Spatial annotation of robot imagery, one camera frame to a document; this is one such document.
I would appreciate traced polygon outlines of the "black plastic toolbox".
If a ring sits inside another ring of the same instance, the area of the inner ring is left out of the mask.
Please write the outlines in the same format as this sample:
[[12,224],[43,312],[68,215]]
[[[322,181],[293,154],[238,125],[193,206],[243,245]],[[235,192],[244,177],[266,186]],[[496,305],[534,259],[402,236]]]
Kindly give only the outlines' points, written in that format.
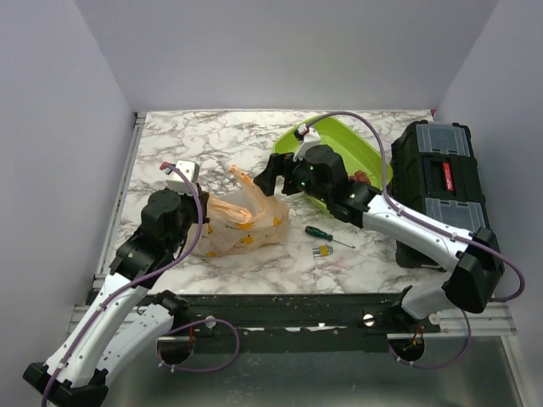
[[412,122],[391,145],[389,195],[451,226],[490,228],[471,131],[458,123]]

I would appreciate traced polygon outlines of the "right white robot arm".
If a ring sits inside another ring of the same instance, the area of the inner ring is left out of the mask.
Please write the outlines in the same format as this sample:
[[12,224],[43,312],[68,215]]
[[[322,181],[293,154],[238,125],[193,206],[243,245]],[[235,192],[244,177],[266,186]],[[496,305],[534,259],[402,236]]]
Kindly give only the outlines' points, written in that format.
[[458,308],[480,314],[504,273],[495,233],[448,226],[399,203],[382,190],[351,180],[344,161],[328,145],[309,148],[298,159],[293,153],[273,153],[254,183],[266,196],[283,178],[282,192],[303,192],[323,203],[337,220],[378,231],[414,248],[445,270],[445,279],[405,288],[390,311],[392,326],[409,332],[421,320]]

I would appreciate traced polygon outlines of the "green plastic tray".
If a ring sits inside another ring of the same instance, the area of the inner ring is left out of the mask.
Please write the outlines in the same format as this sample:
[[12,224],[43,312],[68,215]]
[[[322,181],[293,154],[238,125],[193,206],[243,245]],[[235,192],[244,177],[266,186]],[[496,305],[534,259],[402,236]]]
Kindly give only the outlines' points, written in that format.
[[[326,144],[342,156],[344,167],[348,175],[354,175],[361,170],[365,172],[371,182],[371,185],[383,189],[382,183],[382,159],[379,150],[367,141],[360,138],[358,132],[355,132],[346,125],[346,118],[330,117],[319,121],[313,128],[321,136],[321,144]],[[273,147],[273,153],[293,153],[299,146],[294,137],[295,126],[288,132],[279,137]],[[318,199],[309,198],[319,210],[329,215],[326,204]]]

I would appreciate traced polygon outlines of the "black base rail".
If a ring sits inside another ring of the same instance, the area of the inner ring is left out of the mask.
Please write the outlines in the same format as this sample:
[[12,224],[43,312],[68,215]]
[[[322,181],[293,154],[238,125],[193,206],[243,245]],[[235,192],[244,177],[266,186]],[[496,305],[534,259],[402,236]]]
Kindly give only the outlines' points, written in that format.
[[411,338],[436,333],[429,320],[400,315],[399,294],[188,294],[175,326],[219,319],[214,327],[200,325],[164,340],[168,349],[197,354],[386,352],[393,334]]

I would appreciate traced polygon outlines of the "red fake grapes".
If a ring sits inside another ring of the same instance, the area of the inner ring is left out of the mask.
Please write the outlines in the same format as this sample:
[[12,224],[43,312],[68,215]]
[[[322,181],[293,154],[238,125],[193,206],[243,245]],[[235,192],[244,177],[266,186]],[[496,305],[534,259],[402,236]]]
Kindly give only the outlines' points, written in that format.
[[353,182],[361,182],[367,185],[371,185],[371,181],[367,176],[367,173],[362,170],[358,170],[353,175],[350,175],[349,180]]

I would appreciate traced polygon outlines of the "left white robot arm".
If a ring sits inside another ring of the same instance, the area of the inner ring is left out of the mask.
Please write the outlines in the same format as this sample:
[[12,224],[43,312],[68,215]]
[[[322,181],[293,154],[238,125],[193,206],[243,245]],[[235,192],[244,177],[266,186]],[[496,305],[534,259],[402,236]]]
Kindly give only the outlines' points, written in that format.
[[158,278],[185,259],[208,222],[210,195],[194,185],[187,192],[154,192],[141,224],[121,244],[96,298],[74,331],[44,362],[30,364],[23,378],[42,395],[42,405],[99,406],[116,373],[149,342],[177,335],[188,324],[188,303],[165,290],[126,329],[120,326]]

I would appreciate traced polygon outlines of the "hex key set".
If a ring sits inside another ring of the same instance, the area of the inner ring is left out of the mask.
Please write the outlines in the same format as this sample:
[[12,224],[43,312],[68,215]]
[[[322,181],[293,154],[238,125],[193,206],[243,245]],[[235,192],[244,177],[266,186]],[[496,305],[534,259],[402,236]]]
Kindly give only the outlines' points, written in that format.
[[314,258],[316,257],[327,257],[333,254],[333,247],[331,245],[325,244],[320,245],[311,250]]

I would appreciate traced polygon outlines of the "green handled screwdriver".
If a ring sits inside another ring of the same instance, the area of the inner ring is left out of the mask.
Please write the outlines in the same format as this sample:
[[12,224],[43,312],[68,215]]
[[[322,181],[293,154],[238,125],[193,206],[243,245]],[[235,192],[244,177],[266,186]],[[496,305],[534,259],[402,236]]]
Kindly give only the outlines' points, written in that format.
[[320,239],[326,240],[328,242],[336,242],[336,243],[342,244],[342,245],[344,245],[344,246],[346,246],[348,248],[355,248],[355,246],[353,246],[351,244],[348,244],[348,243],[345,243],[345,242],[342,242],[342,241],[339,241],[332,234],[327,233],[327,232],[323,231],[322,229],[319,229],[319,228],[314,227],[314,226],[306,226],[305,227],[305,233],[307,235],[309,235],[309,236],[320,238]]

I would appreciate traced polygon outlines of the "translucent orange plastic bag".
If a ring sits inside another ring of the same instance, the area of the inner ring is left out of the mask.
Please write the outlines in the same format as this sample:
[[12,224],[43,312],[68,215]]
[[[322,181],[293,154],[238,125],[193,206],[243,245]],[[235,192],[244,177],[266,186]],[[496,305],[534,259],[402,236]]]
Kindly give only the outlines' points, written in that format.
[[236,165],[228,172],[241,188],[222,198],[210,195],[207,218],[193,253],[200,257],[246,254],[261,246],[284,241],[289,229],[289,207],[267,197]]

